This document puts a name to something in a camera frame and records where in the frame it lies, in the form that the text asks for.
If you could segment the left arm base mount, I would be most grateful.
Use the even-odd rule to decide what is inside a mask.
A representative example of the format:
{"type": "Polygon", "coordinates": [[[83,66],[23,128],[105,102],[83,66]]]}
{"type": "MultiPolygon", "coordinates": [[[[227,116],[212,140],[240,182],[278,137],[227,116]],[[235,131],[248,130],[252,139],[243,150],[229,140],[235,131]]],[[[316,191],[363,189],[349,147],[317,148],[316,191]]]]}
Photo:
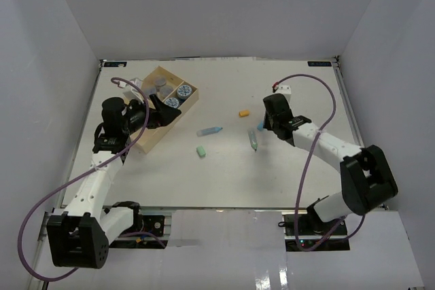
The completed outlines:
{"type": "Polygon", "coordinates": [[[160,211],[144,212],[142,216],[143,222],[139,232],[147,232],[153,234],[161,240],[167,240],[171,232],[171,216],[160,211]]]}

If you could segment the orange highlighter cap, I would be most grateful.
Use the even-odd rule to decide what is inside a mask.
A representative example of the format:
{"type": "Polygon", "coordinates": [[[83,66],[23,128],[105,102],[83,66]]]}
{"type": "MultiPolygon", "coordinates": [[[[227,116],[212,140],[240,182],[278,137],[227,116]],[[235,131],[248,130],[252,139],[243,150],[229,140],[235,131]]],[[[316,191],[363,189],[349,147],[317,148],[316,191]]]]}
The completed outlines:
{"type": "Polygon", "coordinates": [[[242,110],[239,112],[239,117],[247,117],[249,116],[250,111],[249,110],[242,110]]]}

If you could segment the blue highlighter pen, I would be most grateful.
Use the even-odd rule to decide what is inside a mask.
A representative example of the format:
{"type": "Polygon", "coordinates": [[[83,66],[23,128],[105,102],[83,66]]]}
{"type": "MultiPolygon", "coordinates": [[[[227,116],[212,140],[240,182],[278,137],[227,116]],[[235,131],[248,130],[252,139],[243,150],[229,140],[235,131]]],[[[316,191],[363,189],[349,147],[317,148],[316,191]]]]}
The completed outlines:
{"type": "Polygon", "coordinates": [[[198,137],[202,137],[202,136],[207,136],[207,135],[210,135],[210,134],[218,133],[221,130],[222,130],[222,127],[216,127],[215,126],[215,127],[211,127],[211,128],[205,128],[205,129],[198,130],[196,132],[196,135],[198,137]]]}

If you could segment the green highlighter pen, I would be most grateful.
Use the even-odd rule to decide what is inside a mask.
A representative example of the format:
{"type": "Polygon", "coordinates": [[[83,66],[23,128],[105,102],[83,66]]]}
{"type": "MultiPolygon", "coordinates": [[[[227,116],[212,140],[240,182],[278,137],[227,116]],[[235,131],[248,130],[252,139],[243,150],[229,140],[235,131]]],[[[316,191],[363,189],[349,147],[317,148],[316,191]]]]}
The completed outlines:
{"type": "Polygon", "coordinates": [[[249,143],[250,143],[251,148],[254,151],[257,151],[258,150],[258,141],[257,141],[255,130],[253,128],[248,128],[247,129],[247,134],[248,134],[248,137],[249,137],[249,143]]]}

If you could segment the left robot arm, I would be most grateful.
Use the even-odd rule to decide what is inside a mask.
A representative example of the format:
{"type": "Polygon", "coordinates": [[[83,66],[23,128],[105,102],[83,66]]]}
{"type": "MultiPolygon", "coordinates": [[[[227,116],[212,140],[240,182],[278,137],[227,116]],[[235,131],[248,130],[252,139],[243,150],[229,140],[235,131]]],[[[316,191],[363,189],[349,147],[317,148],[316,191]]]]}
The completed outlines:
{"type": "Polygon", "coordinates": [[[102,268],[110,244],[121,234],[138,234],[143,217],[137,202],[103,206],[115,176],[124,166],[131,135],[144,128],[165,127],[180,115],[179,109],[164,104],[155,94],[148,101],[111,97],[102,103],[102,123],[94,133],[91,173],[59,215],[47,223],[52,262],[56,267],[102,268]]]}

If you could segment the blue patterned jar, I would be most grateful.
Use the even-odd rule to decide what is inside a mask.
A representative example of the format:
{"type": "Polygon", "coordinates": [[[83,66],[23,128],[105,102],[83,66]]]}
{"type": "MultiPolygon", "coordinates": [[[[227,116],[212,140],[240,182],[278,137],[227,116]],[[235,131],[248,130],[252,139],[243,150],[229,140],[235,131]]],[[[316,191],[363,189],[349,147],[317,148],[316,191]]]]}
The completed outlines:
{"type": "Polygon", "coordinates": [[[171,108],[178,109],[180,106],[180,101],[176,97],[169,97],[164,101],[164,104],[171,108]]]}
{"type": "Polygon", "coordinates": [[[179,86],[176,92],[177,97],[180,101],[185,101],[192,95],[192,93],[193,93],[193,89],[188,84],[183,84],[179,86]]]}

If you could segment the beige three-compartment tray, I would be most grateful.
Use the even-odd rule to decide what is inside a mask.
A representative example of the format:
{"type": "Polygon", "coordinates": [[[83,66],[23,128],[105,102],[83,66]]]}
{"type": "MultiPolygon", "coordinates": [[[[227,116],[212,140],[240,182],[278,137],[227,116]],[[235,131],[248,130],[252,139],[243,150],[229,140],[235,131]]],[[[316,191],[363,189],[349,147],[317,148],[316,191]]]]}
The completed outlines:
{"type": "Polygon", "coordinates": [[[163,136],[198,101],[198,88],[159,66],[144,78],[131,80],[140,87],[150,106],[145,132],[136,145],[149,153],[163,136]]]}

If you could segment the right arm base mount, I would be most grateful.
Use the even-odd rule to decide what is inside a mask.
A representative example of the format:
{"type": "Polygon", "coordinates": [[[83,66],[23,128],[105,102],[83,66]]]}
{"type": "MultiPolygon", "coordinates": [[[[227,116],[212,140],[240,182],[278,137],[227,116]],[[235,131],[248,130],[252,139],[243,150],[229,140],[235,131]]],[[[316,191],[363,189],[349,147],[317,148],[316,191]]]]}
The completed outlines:
{"type": "MultiPolygon", "coordinates": [[[[338,219],[321,224],[319,227],[313,228],[309,223],[305,214],[298,216],[298,239],[296,240],[294,233],[294,214],[283,215],[282,220],[278,223],[280,228],[283,228],[285,234],[285,249],[288,253],[300,252],[298,244],[301,248],[308,249],[315,245],[330,229],[336,224],[338,219]]],[[[346,237],[349,235],[346,223],[340,222],[338,227],[333,231],[328,239],[324,240],[314,251],[349,251],[350,244],[346,237]]]]}

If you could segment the green highlighter cap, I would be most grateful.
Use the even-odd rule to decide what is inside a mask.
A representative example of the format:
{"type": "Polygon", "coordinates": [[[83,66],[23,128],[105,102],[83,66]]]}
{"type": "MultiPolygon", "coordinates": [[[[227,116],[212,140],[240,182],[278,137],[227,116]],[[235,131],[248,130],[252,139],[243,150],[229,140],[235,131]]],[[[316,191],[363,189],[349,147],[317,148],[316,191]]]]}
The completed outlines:
{"type": "Polygon", "coordinates": [[[197,154],[198,154],[198,156],[199,156],[200,158],[204,158],[204,157],[207,155],[207,153],[206,153],[206,151],[205,151],[205,149],[204,149],[203,146],[198,146],[198,147],[196,148],[196,152],[197,152],[197,154]]]}

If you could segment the blue patterned jar front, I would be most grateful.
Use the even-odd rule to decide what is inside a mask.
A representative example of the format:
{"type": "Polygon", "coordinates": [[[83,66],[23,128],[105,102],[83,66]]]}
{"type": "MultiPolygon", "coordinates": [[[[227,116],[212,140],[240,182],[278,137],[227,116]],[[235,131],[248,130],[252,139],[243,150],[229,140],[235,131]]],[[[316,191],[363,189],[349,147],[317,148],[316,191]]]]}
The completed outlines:
{"type": "Polygon", "coordinates": [[[178,109],[180,106],[180,101],[176,97],[169,97],[164,101],[164,104],[171,108],[178,109]]]}

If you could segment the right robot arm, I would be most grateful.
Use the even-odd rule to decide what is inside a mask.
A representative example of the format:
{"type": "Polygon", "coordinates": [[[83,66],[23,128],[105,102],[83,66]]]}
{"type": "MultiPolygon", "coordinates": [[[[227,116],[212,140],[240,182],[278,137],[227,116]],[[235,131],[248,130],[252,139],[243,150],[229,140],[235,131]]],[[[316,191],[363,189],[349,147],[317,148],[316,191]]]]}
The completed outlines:
{"type": "Polygon", "coordinates": [[[309,118],[293,115],[282,94],[269,95],[263,103],[265,129],[323,160],[341,177],[341,191],[317,200],[300,218],[312,233],[324,234],[332,221],[352,213],[363,216],[398,195],[398,186],[380,147],[360,147],[322,132],[309,118]]]}

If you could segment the blue patterned jar back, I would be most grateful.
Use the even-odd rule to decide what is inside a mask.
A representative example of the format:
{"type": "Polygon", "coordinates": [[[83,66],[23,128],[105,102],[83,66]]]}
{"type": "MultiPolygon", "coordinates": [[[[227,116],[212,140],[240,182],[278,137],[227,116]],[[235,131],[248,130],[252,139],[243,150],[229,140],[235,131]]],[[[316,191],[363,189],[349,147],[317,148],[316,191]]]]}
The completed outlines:
{"type": "Polygon", "coordinates": [[[179,86],[176,92],[177,97],[180,101],[185,101],[192,95],[192,93],[193,93],[193,89],[188,84],[183,84],[179,86]]]}

